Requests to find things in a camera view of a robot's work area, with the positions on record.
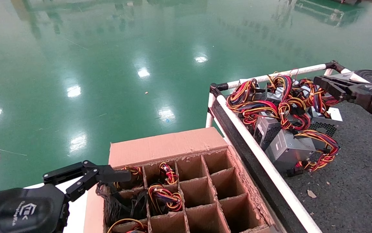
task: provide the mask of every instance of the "debris on floor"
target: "debris on floor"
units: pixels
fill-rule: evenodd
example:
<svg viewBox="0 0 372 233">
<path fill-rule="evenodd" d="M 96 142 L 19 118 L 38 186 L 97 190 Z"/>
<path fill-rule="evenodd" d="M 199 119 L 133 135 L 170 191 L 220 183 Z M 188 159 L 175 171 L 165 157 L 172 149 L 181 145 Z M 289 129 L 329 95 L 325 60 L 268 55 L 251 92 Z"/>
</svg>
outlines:
<svg viewBox="0 0 372 233">
<path fill-rule="evenodd" d="M 317 196 L 313 193 L 313 191 L 307 189 L 307 194 L 308 196 L 312 197 L 312 198 L 316 198 Z"/>
</svg>

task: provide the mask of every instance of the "robotic arm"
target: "robotic arm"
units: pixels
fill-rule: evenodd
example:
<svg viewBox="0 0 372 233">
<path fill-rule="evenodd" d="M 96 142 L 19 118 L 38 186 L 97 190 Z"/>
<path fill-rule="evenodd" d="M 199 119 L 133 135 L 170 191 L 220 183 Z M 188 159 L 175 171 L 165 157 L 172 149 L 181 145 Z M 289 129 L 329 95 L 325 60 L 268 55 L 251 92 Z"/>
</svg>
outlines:
<svg viewBox="0 0 372 233">
<path fill-rule="evenodd" d="M 314 83 L 339 102 L 347 100 L 360 105 L 372 114 L 372 83 L 361 83 L 341 78 L 318 76 Z"/>
<path fill-rule="evenodd" d="M 81 177 L 64 194 L 55 185 Z M 44 174 L 44 186 L 0 191 L 0 233 L 61 233 L 67 225 L 68 202 L 97 182 L 130 181 L 130 171 L 83 161 Z"/>
</svg>

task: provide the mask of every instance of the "metal casing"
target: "metal casing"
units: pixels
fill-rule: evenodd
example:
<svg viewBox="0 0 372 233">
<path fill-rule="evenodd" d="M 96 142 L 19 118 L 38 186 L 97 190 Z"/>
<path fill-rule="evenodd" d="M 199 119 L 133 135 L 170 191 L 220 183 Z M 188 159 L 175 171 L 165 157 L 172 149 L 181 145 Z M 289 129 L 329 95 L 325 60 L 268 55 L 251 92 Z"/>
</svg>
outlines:
<svg viewBox="0 0 372 233">
<path fill-rule="evenodd" d="M 314 108 L 310 108 L 309 114 L 311 115 L 311 124 L 308 129 L 327 134 L 333 138 L 343 124 L 343 118 L 338 108 L 329 108 L 328 113 L 331 119 L 325 118 L 322 114 L 317 113 Z M 313 140 L 313 143 L 317 149 L 323 149 L 325 147 L 325 143 L 322 141 Z"/>
<path fill-rule="evenodd" d="M 280 129 L 281 123 L 277 119 L 267 116 L 259 117 L 255 125 L 254 139 L 265 151 Z"/>
<path fill-rule="evenodd" d="M 315 147 L 311 138 L 295 139 L 290 132 L 281 129 L 266 149 L 265 154 L 277 171 L 286 172 L 294 168 L 298 161 L 305 161 Z"/>
</svg>

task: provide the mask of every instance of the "cardboard box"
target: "cardboard box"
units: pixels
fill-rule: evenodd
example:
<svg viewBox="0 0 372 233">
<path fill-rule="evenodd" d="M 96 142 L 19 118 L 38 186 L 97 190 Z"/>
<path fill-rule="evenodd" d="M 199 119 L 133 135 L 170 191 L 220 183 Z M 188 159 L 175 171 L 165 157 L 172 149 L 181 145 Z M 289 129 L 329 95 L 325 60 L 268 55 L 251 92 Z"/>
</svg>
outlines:
<svg viewBox="0 0 372 233">
<path fill-rule="evenodd" d="M 149 233 L 168 232 L 270 232 L 273 219 L 246 172 L 235 150 L 228 146 L 215 128 L 202 128 L 174 134 L 113 143 L 109 164 L 114 169 L 135 165 L 143 170 L 144 187 L 149 177 L 159 172 L 159 164 L 167 162 L 179 176 L 177 184 L 168 186 L 183 198 L 183 210 L 152 216 L 147 206 Z M 104 200 L 97 196 L 95 187 L 89 190 L 84 232 L 101 233 L 108 229 L 103 224 Z M 132 223 L 114 227 L 127 232 Z"/>
</svg>

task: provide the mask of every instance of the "white metal frame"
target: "white metal frame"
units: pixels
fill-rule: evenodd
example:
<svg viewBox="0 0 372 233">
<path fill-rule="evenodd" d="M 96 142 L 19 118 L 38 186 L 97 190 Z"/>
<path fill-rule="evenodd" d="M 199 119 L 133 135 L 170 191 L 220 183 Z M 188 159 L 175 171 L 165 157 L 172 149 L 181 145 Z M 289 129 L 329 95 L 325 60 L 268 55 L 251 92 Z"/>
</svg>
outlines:
<svg viewBox="0 0 372 233">
<path fill-rule="evenodd" d="M 325 64 L 320 65 L 313 65 L 305 68 L 300 69 L 294 69 L 291 71 L 284 71 L 279 73 L 270 74 L 270 77 L 275 77 L 278 74 L 284 74 L 284 73 L 290 73 L 292 75 L 295 74 L 304 74 L 309 72 L 315 72 L 315 71 L 322 71 L 325 70 L 324 75 L 329 76 L 332 74 L 333 69 L 326 69 Z M 348 73 L 351 72 L 347 68 L 340 71 L 340 73 Z M 236 88 L 241 83 L 245 81 L 249 81 L 252 79 L 256 79 L 257 82 L 265 82 L 268 81 L 268 75 L 258 76 L 254 78 L 248 78 L 248 79 L 241 79 L 239 81 L 233 81 L 229 82 L 228 87 Z M 353 74 L 350 80 L 359 81 L 359 82 L 365 82 L 368 83 L 365 79 L 362 77 Z M 238 116 L 230 110 L 226 105 L 226 99 L 224 96 L 219 95 L 216 97 L 216 100 L 219 102 L 220 106 L 223 108 L 225 113 L 228 115 L 232 123 L 235 125 L 236 129 L 239 131 L 241 136 L 244 138 L 245 142 L 248 144 L 249 148 L 252 150 L 254 155 L 256 156 L 257 160 L 260 162 L 264 170 L 269 175 L 270 179 L 273 181 L 275 187 L 277 187 L 278 191 L 281 193 L 285 201 L 290 206 L 291 210 L 294 211 L 296 217 L 300 220 L 303 227 L 306 229 L 308 233 L 322 233 L 322 231 L 319 229 L 317 224 L 314 222 L 312 217 L 308 214 L 308 212 L 305 210 L 301 202 L 298 200 L 298 198 L 295 196 L 294 192 L 290 189 L 288 184 L 285 182 L 285 180 L 282 178 L 281 174 L 275 169 L 274 165 L 271 163 L 267 155 L 263 152 L 263 150 L 259 147 L 257 142 L 255 141 L 254 137 L 250 134 L 250 132 L 247 130 L 247 128 L 244 126 L 242 121 L 238 118 Z M 212 93 L 209 93 L 209 102 L 208 107 L 211 108 L 213 106 L 213 103 L 215 101 L 215 96 Z M 215 120 L 216 124 L 221 129 L 223 135 L 225 136 L 226 140 L 229 140 L 225 132 L 223 131 L 221 125 L 219 124 L 217 119 L 214 119 L 210 113 L 208 113 L 206 118 L 206 128 L 211 127 L 213 120 Z"/>
</svg>

